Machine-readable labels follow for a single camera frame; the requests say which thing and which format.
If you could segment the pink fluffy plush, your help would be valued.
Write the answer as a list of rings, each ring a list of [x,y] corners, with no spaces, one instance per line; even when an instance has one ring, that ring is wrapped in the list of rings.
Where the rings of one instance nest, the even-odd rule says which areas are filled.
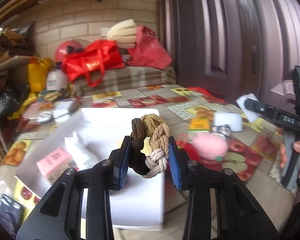
[[[229,149],[227,140],[213,133],[198,133],[192,139],[192,145],[201,158],[215,161],[221,161]]]

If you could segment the yellow tissue pack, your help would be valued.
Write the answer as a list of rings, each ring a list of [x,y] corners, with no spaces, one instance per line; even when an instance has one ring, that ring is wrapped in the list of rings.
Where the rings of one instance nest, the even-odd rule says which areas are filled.
[[[208,118],[193,118],[190,121],[190,132],[210,132],[211,124]]]

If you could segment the large white foam block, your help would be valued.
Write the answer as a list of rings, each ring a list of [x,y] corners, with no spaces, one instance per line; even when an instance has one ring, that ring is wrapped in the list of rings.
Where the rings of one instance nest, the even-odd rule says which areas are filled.
[[[216,112],[214,114],[213,124],[215,126],[228,125],[232,132],[243,131],[242,117],[236,113]]]

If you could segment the pink tissue pack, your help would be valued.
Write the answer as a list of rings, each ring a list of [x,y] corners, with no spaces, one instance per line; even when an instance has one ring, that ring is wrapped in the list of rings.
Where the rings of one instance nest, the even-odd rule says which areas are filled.
[[[36,165],[41,174],[44,177],[48,177],[55,172],[57,168],[70,161],[72,161],[72,155],[66,152],[63,148],[58,148],[37,161]]]

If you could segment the red plush apple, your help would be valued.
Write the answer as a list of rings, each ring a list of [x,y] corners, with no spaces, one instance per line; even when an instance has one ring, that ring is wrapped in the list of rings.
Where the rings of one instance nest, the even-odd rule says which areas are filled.
[[[198,163],[203,164],[203,158],[201,158],[197,152],[197,150],[194,148],[194,146],[186,141],[176,141],[176,145],[179,149],[185,150],[188,153],[188,156],[190,159],[197,161]]]

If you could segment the black white patterned cloth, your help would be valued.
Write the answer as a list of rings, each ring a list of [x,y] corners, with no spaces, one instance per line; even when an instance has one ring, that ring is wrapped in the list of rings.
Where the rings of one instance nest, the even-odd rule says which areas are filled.
[[[211,133],[228,139],[231,136],[231,127],[229,125],[212,126]]]

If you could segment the white cardboard tray box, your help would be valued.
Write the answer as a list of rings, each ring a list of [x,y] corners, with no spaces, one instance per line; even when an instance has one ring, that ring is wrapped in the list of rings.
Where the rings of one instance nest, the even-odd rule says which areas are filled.
[[[58,148],[66,148],[66,138],[77,133],[98,161],[103,161],[130,136],[132,120],[146,114],[158,115],[159,111],[153,108],[82,108],[31,150],[17,168],[15,177],[31,192],[43,197],[51,184],[40,172],[37,162]],[[165,213],[164,174],[145,179],[128,166],[114,167],[113,172],[110,180],[119,188],[109,191],[114,227],[162,230]]]

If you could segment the white power bank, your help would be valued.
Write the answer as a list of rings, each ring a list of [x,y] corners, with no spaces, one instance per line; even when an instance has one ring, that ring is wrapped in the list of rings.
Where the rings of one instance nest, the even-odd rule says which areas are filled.
[[[79,104],[75,99],[66,99],[57,101],[54,104],[52,110],[52,116],[54,119],[60,118],[64,115],[68,115],[78,108]]]

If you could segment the plaid blanket cushion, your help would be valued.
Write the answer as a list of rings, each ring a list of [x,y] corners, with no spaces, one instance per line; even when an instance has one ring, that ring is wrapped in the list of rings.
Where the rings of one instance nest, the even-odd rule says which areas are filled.
[[[177,75],[173,67],[164,70],[152,67],[131,67],[107,70],[102,81],[96,87],[90,87],[85,78],[74,81],[74,91],[79,96],[133,89],[154,85],[177,83]]]

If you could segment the brown wooden door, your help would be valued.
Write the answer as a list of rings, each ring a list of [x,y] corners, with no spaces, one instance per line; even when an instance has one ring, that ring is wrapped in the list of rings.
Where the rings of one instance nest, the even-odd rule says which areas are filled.
[[[234,103],[252,93],[294,111],[300,0],[158,0],[177,83]]]

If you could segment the red plastic bag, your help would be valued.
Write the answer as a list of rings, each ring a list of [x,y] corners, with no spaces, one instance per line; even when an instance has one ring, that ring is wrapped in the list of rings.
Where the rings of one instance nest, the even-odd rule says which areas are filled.
[[[129,66],[165,69],[172,64],[170,55],[161,45],[154,31],[144,25],[137,27],[136,45],[128,49],[128,52]]]

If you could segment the red tote bag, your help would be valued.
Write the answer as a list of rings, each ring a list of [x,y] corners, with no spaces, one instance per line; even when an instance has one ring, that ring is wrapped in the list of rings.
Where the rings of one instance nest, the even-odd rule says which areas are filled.
[[[124,62],[116,41],[97,40],[82,52],[65,55],[61,67],[71,83],[85,77],[90,87],[96,87],[106,70],[122,69]]]

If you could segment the red helmet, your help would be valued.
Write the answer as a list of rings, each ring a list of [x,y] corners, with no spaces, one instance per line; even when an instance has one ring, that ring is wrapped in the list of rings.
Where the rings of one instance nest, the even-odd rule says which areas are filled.
[[[62,62],[65,55],[84,50],[82,44],[76,40],[67,40],[63,42],[55,52],[55,62]]]

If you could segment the black plastic bag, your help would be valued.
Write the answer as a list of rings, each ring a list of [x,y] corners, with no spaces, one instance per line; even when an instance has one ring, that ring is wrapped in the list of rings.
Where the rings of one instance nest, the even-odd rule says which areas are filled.
[[[13,114],[20,108],[20,92],[4,87],[0,94],[0,118]]]

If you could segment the white wireless charger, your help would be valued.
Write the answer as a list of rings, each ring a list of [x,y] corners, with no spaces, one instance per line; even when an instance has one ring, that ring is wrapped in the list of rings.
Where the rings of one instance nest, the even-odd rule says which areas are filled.
[[[36,122],[39,124],[47,124],[53,120],[54,116],[52,111],[43,111],[38,114]]]

